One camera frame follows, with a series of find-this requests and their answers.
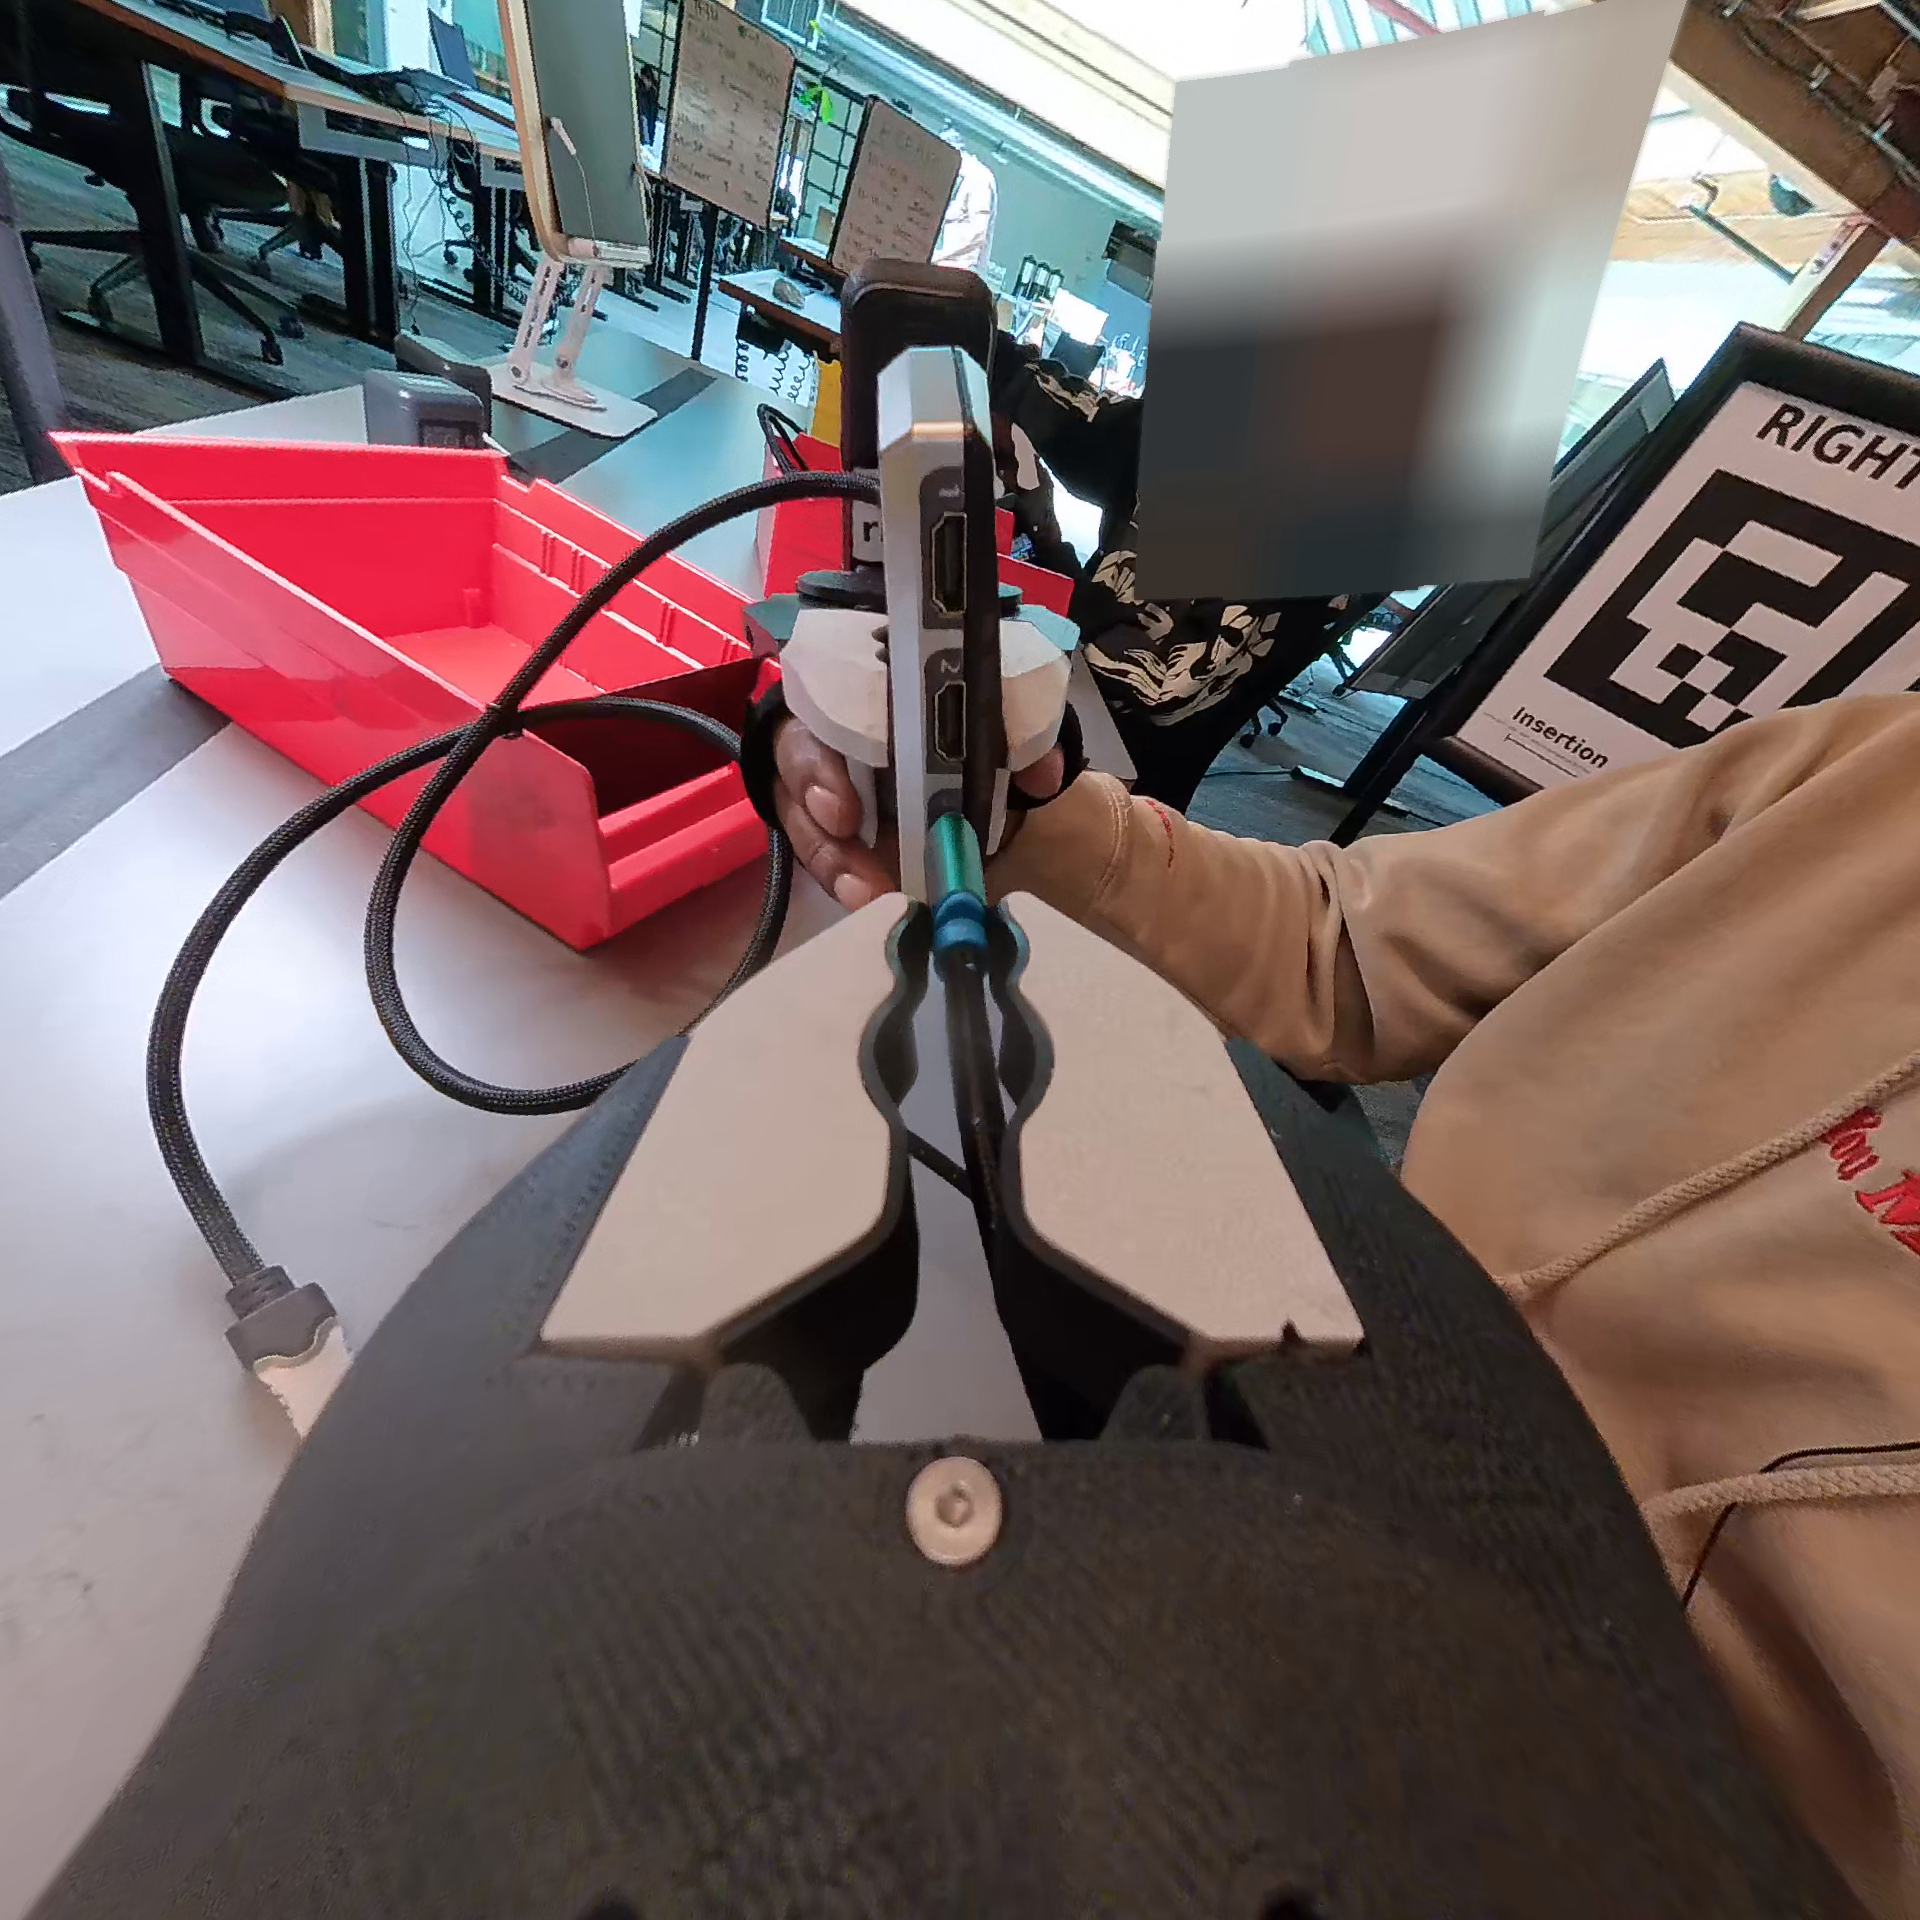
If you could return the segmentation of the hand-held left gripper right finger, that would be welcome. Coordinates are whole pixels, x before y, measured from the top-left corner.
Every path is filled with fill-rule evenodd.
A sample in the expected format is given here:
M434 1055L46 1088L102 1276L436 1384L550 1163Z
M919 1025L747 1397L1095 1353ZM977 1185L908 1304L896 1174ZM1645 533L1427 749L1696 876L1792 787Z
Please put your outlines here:
M1153 1366L1357 1356L1359 1313L1216 1025L1033 891L1001 923L994 1291L1043 1394L1108 1417Z

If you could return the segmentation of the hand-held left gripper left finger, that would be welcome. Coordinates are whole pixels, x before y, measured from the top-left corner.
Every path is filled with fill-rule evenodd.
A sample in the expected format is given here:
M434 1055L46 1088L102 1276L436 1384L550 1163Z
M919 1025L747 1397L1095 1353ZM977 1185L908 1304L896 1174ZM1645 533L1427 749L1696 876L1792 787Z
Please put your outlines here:
M578 1360L773 1371L855 1417L919 1304L903 1098L919 901L885 894L701 1022L541 1327Z

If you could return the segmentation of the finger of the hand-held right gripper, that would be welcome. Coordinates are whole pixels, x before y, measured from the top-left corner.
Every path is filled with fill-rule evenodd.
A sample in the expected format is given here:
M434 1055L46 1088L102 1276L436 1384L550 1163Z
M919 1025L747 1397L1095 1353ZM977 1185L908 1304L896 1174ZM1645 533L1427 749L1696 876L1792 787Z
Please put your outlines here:
M1005 614L997 652L1005 768L1029 768L1063 733L1072 630L1056 614Z
M896 816L887 619L873 610L801 610L781 645L785 709L851 768L859 841L877 849Z

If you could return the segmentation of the grey adapter hub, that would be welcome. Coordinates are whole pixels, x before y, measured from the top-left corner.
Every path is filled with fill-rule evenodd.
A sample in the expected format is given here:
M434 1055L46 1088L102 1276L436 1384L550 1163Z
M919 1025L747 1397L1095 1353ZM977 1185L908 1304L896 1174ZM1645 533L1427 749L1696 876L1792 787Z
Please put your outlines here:
M1005 768L988 376L964 350L883 369L877 501L900 878L933 905L933 828L959 812L988 852Z

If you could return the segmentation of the red plastic bin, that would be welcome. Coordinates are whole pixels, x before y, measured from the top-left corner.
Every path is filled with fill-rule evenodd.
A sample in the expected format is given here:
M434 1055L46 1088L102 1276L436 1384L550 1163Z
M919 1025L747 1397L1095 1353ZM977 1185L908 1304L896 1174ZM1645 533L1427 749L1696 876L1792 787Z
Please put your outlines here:
M781 418L761 424L766 439L766 480L785 471L836 471L836 446L817 440L810 434L785 434ZM1071 570L1052 570L1035 559L1021 559L1016 545L1021 526L1013 512L1013 497L997 497L997 579L1005 588L1021 591L1021 606L1046 610L1056 614L1071 613L1071 595L1078 580L1078 563ZM761 595L793 595L808 570L835 570L845 563L845 501L808 500L761 511L754 518L754 559L761 579Z
M635 533L492 451L57 434L167 677L321 784L460 729ZM589 950L766 852L738 768L616 816L523 736L423 852Z

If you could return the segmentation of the person's right forearm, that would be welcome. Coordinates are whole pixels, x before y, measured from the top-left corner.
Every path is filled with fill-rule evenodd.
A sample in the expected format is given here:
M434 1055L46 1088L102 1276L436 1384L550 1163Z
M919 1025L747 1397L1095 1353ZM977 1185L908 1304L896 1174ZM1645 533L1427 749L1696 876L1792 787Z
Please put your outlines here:
M997 860L1164 976L1235 1038L1317 1081L1434 1071L1554 963L1733 1012L1770 976L1918 935L1918 693L1741 721L1703 749L1507 809L1335 849L1201 828L1078 775Z

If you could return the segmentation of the person's right hand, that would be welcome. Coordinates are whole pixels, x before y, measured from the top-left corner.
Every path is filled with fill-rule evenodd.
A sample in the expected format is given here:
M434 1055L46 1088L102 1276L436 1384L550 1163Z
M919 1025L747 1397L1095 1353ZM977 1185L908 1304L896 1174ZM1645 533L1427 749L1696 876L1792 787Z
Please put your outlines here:
M862 837L863 805L851 784L851 764L824 745L802 721L785 718L777 733L777 809L801 867L849 913L900 891L900 843L887 835ZM1040 891L1056 905L1083 900L1113 854L1113 816L1130 793L1097 772L1065 779L1063 749L1013 775L1013 796L1029 801L1009 809L1001 852L988 859L988 900Z

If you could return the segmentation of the black-framed whiteboard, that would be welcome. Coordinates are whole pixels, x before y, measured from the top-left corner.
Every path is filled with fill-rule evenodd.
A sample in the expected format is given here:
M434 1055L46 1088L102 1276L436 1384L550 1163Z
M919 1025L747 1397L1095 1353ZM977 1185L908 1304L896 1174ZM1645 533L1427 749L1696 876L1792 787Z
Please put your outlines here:
M851 278L873 261L933 262L959 172L959 147L887 101L868 101L835 220L832 271Z
M797 53L723 4L681 4L662 186L754 230L773 220Z

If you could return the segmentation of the white board stand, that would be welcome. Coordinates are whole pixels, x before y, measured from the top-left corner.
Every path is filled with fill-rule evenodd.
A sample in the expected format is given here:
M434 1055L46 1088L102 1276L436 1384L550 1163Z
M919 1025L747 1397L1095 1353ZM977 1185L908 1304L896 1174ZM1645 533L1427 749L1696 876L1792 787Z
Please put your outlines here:
M600 440L624 440L658 418L641 400L616 397L582 378L582 350L605 288L607 267L600 261L541 258L515 343L506 358L484 369L497 403Z

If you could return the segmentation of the wood-framed grey board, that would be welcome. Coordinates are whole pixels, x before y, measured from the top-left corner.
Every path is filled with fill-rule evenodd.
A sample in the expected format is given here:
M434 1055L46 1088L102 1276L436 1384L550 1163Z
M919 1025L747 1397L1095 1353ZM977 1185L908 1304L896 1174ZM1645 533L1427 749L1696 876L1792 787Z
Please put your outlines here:
M621 4L497 12L541 253L612 271L648 267L653 210Z

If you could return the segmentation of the grey label printer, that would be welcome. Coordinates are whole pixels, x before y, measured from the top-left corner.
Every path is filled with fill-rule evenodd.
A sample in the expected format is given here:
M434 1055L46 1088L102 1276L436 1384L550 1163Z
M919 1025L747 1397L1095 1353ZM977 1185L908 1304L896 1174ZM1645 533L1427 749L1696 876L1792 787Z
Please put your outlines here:
M365 374L362 421L365 446L458 451L492 448L492 400L434 374Z

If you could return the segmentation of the person's beige hoodie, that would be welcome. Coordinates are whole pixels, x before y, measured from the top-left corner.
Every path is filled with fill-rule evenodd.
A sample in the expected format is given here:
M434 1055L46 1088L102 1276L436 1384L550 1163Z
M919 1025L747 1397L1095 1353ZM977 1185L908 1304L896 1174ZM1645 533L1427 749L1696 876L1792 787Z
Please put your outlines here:
M1796 1820L1918 1917L1918 1046L1487 1025L1406 1185L1573 1381Z

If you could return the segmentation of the black-framed marker sign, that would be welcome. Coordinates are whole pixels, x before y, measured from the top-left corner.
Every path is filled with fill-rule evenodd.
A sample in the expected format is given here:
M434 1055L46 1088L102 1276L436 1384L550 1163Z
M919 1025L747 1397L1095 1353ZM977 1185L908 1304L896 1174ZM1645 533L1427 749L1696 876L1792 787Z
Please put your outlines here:
M1918 374L1739 324L1470 667L1484 796L1918 692Z

